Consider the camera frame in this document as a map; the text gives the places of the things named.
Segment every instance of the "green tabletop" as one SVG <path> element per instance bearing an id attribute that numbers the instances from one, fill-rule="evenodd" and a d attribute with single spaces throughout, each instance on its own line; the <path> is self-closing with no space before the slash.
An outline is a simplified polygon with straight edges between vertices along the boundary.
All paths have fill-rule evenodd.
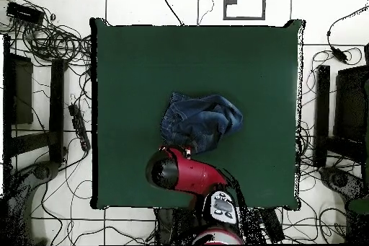
<path id="1" fill-rule="evenodd" d="M 160 122 L 172 92 L 220 94 L 244 115 L 240 131 L 194 159 L 229 170 L 248 206 L 295 205 L 300 20 L 286 28 L 94 23 L 97 208 L 189 203 L 189 194 L 154 188 L 145 178 L 146 163 L 162 143 Z"/>

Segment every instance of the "electronic device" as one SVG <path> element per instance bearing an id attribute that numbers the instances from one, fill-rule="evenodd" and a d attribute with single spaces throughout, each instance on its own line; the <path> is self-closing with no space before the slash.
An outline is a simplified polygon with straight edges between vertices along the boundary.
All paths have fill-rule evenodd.
<path id="1" fill-rule="evenodd" d="M 45 12 L 41 12 L 32 7 L 9 2 L 6 15 L 28 23 L 33 23 L 34 25 L 42 25 Z"/>
<path id="2" fill-rule="evenodd" d="M 88 152 L 91 149 L 91 144 L 87 136 L 81 111 L 76 104 L 69 105 L 68 109 L 72 117 L 73 128 L 76 130 L 76 135 L 79 137 L 81 148 L 83 151 Z"/>
<path id="3" fill-rule="evenodd" d="M 363 196 L 363 180 L 336 167 L 321 167 L 321 181 L 327 188 L 342 195 L 344 201 Z"/>
<path id="4" fill-rule="evenodd" d="M 170 239 L 170 244 L 266 243 L 258 214 L 247 208 L 234 177 L 226 170 L 191 159 L 189 149 L 162 146 L 148 161 L 146 179 L 155 187 L 194 195 L 188 210 L 174 212 L 173 222 L 178 224 L 171 225 L 176 237 Z M 236 201 L 232 191 L 236 192 Z"/>

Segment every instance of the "denim jeans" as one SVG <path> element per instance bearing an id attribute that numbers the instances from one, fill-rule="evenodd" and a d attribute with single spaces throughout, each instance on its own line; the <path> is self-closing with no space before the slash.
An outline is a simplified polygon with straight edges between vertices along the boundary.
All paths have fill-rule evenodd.
<path id="1" fill-rule="evenodd" d="M 165 144 L 190 146 L 199 154 L 215 149 L 242 121 L 241 112 L 220 95 L 196 99 L 174 92 L 161 121 L 161 136 Z"/>

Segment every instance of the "black cable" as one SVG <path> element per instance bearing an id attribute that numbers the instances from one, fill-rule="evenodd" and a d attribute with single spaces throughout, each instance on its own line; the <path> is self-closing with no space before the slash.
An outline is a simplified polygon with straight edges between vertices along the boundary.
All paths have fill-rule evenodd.
<path id="1" fill-rule="evenodd" d="M 212 12 L 213 11 L 213 8 L 214 8 L 214 0 L 211 0 L 213 2 L 213 5 L 211 7 L 211 9 L 209 9 L 206 13 L 203 14 L 203 16 L 201 17 L 201 20 L 200 22 L 198 23 L 198 25 L 201 24 L 202 20 L 203 20 L 203 17 L 208 13 L 208 12 Z"/>
<path id="2" fill-rule="evenodd" d="M 106 226 L 105 229 L 113 229 L 114 231 L 116 231 L 118 234 L 121 234 L 122 236 L 124 237 L 129 237 L 131 238 L 132 240 L 134 240 L 135 242 L 137 242 L 138 244 L 142 244 L 142 245 L 148 245 L 145 243 L 145 240 L 141 237 L 132 237 L 130 236 L 129 234 L 125 234 L 124 232 L 120 232 L 118 229 L 116 229 L 115 227 L 113 226 Z M 102 232 L 104 230 L 104 228 L 101 228 L 95 232 L 85 232 L 83 234 L 80 234 L 77 238 L 76 238 L 76 241 L 73 242 L 73 246 L 76 246 L 76 243 L 77 241 L 79 240 L 80 237 L 82 236 L 85 236 L 85 235 L 89 235 L 89 234 L 96 234 L 96 233 L 99 233 L 99 232 Z"/>
<path id="3" fill-rule="evenodd" d="M 338 211 L 338 212 L 340 212 L 345 218 L 346 218 L 346 213 L 345 212 L 343 212 L 343 211 L 341 211 L 341 210 L 339 210 L 338 208 L 326 208 L 326 209 L 324 209 L 320 214 L 319 214 L 319 228 L 320 228 L 320 231 L 321 231 L 321 236 L 323 237 L 323 239 L 324 239 L 324 241 L 325 241 L 325 243 L 327 243 L 327 244 L 330 244 L 329 242 L 328 242 L 328 240 L 326 239 L 326 234 L 324 233 L 324 231 L 323 231 L 323 225 L 321 225 L 321 216 L 324 214 L 324 213 L 326 213 L 327 211 L 329 211 L 329 210 L 335 210 L 335 211 Z"/>
<path id="4" fill-rule="evenodd" d="M 43 193 L 43 197 L 41 198 L 41 206 L 44 210 L 44 212 L 46 212 L 49 216 L 53 217 L 54 219 L 58 220 L 59 224 L 61 225 L 61 227 L 59 228 L 58 230 L 58 233 L 55 235 L 55 237 L 53 238 L 53 240 L 51 241 L 51 244 L 50 246 L 53 246 L 54 244 L 54 241 L 56 239 L 56 237 L 61 233 L 61 230 L 63 228 L 63 222 L 57 217 L 57 216 L 54 216 L 52 213 L 50 213 L 46 208 L 45 206 L 43 205 L 44 203 L 44 199 L 45 199 L 45 196 L 46 196 L 46 193 L 48 192 L 48 183 L 46 183 L 46 187 L 45 187 L 45 192 Z"/>
<path id="5" fill-rule="evenodd" d="M 166 5 L 168 5 L 168 7 L 170 8 L 170 10 L 172 11 L 173 15 L 177 18 L 177 20 L 179 21 L 179 23 L 181 24 L 181 26 L 183 26 L 184 24 L 182 23 L 182 21 L 179 19 L 179 17 L 177 16 L 177 14 L 174 12 L 174 10 L 172 9 L 172 7 L 169 5 L 168 1 L 165 0 Z"/>
<path id="6" fill-rule="evenodd" d="M 344 19 L 346 19 L 346 18 L 348 18 L 348 17 L 355 16 L 356 14 L 360 14 L 360 13 L 364 12 L 364 11 L 365 11 L 366 9 L 368 9 L 368 8 L 369 8 L 369 6 L 364 6 L 364 7 L 360 8 L 360 9 L 358 9 L 358 10 L 356 10 L 356 11 L 352 12 L 351 14 L 348 14 L 347 16 L 344 16 L 344 17 L 342 17 L 342 18 L 339 18 L 338 20 L 336 20 L 336 21 L 334 21 L 334 22 L 332 23 L 332 25 L 331 25 L 331 26 L 329 27 L 329 29 L 328 29 L 328 32 L 326 32 L 326 39 L 327 39 L 327 41 L 328 41 L 329 47 L 331 48 L 331 50 L 332 50 L 332 53 L 333 53 L 334 57 L 336 57 L 339 61 L 342 61 L 343 63 L 347 63 L 347 57 L 346 57 L 346 55 L 344 54 L 344 52 L 343 52 L 343 51 L 341 51 L 341 50 L 340 50 L 340 49 L 338 49 L 338 48 L 335 48 L 333 45 L 331 45 L 331 43 L 330 43 L 330 41 L 329 41 L 329 37 L 330 37 L 330 35 L 331 35 L 331 30 L 332 30 L 333 26 L 334 26 L 338 21 L 344 20 Z"/>

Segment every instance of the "black border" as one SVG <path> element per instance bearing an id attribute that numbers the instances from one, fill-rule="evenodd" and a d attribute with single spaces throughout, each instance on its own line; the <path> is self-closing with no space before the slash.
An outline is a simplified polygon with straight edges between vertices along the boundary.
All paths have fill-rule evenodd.
<path id="1" fill-rule="evenodd" d="M 98 180 L 99 180 L 99 165 L 98 165 L 98 146 L 97 146 L 97 26 L 95 18 L 89 20 L 89 26 L 91 27 L 91 99 L 92 99 L 92 114 L 91 114 L 91 139 L 92 150 L 95 156 L 92 157 L 92 198 L 90 200 L 90 206 L 93 209 L 97 209 L 97 197 L 98 197 Z"/>
<path id="2" fill-rule="evenodd" d="M 4 67 L 3 67 L 3 194 L 10 189 L 12 171 L 12 110 L 14 77 L 12 76 L 12 58 L 10 53 L 10 36 L 4 36 Z"/>

